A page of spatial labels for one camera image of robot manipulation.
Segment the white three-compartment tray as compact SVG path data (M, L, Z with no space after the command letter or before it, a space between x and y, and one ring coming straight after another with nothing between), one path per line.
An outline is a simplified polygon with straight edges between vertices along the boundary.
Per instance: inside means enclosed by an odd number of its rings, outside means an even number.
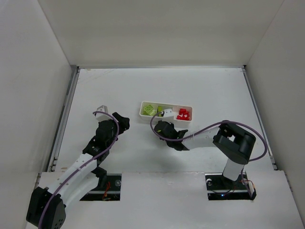
M188 127L192 122L193 108L185 105L142 101L139 115L147 123L150 123L152 117L156 115L152 121L153 124L166 121L183 128Z

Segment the red lego pile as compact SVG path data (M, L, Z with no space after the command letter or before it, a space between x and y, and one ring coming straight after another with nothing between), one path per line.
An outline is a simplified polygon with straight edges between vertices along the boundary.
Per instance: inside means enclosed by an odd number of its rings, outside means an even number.
M184 120L184 121L189 121L190 120L190 113L188 110L181 108L179 110L179 114L176 117L177 120Z

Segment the lime green 2x2 lego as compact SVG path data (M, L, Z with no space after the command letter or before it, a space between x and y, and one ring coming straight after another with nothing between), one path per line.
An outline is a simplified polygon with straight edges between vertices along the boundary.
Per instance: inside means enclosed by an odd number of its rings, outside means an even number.
M142 109L142 114L146 116L154 116L156 114L156 110L151 104L145 105Z

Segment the lime green 2x4 lego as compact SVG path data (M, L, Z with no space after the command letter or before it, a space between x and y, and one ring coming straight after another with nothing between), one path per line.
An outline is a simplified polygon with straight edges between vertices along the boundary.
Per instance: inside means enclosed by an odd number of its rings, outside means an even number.
M163 106L157 106L157 113L159 117L163 117L165 114L166 108Z

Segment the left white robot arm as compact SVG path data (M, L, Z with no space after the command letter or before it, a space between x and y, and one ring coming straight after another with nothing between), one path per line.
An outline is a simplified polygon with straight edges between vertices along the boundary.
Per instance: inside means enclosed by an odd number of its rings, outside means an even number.
M107 171L100 164L110 153L118 136L130 128L130 120L117 112L100 121L95 135L76 161L52 184L36 187L30 198L26 221L39 229L59 229L68 210L95 188L110 187Z

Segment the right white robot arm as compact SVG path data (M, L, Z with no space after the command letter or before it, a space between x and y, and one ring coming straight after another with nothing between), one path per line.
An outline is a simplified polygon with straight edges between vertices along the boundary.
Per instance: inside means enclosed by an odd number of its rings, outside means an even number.
M187 130L177 131L173 123L166 121L158 121L152 129L168 147L177 151L218 148L227 157L222 175L231 181L237 181L244 166L249 163L256 142L253 134L233 123L219 124L217 128L209 127L206 135L193 134L189 138L184 136Z

